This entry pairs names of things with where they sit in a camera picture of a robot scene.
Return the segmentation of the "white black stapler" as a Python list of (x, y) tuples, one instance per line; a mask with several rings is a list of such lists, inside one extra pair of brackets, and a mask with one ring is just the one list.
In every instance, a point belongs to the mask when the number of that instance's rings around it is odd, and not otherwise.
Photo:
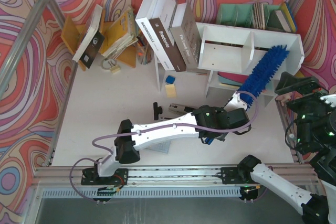
[(194, 110), (196, 110), (196, 107), (193, 106), (186, 106), (186, 105), (181, 105), (181, 104), (170, 104), (169, 106), (169, 111), (176, 113), (176, 114), (187, 114), (191, 113)]

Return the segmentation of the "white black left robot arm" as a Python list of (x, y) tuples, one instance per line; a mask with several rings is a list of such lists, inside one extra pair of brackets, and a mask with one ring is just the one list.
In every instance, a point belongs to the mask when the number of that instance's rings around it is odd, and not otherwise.
[(245, 108), (226, 111), (224, 108), (203, 105), (180, 117), (152, 124), (120, 123), (117, 134), (100, 137), (92, 142), (104, 148), (108, 155), (97, 164), (99, 177), (111, 177), (122, 164), (140, 160), (140, 150), (178, 138), (215, 139), (224, 133), (248, 128), (251, 122)]

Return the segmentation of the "blue microfiber duster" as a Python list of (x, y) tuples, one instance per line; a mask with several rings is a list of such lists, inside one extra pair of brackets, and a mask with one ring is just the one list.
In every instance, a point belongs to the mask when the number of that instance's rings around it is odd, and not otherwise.
[(278, 68), (287, 58), (289, 51), (286, 46), (273, 46), (259, 60), (253, 68), (247, 80), (233, 94), (224, 107), (203, 105), (196, 109), (192, 114), (196, 118), (198, 138), (203, 144), (210, 145), (211, 142), (223, 133), (234, 131), (244, 131), (257, 117), (259, 106), (255, 108), (254, 116), (245, 125), (226, 129), (226, 114), (229, 111), (243, 108), (245, 111), (257, 102), (257, 97), (265, 89), (266, 85), (273, 78)]

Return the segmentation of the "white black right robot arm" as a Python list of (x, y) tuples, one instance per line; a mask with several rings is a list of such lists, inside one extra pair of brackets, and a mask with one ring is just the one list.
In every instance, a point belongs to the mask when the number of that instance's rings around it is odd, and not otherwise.
[(277, 95), (297, 92), (300, 98), (286, 107), (296, 114), (290, 123), (296, 139), (289, 147), (314, 157), (307, 165), (271, 170), (248, 155), (237, 166), (245, 183), (265, 186), (286, 201), (304, 223), (335, 223), (335, 94), (330, 94), (315, 77), (297, 78), (283, 72)]

